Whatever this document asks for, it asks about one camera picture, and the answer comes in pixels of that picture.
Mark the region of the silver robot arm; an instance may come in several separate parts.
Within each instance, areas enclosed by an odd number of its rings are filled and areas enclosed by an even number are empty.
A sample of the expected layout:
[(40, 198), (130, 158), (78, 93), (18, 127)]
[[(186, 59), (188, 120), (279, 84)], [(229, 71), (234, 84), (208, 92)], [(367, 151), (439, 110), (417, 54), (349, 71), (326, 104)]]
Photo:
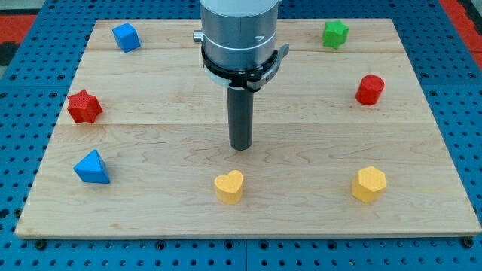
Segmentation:
[(200, 0), (203, 64), (218, 84), (256, 91), (278, 72), (289, 46), (276, 45), (279, 0)]

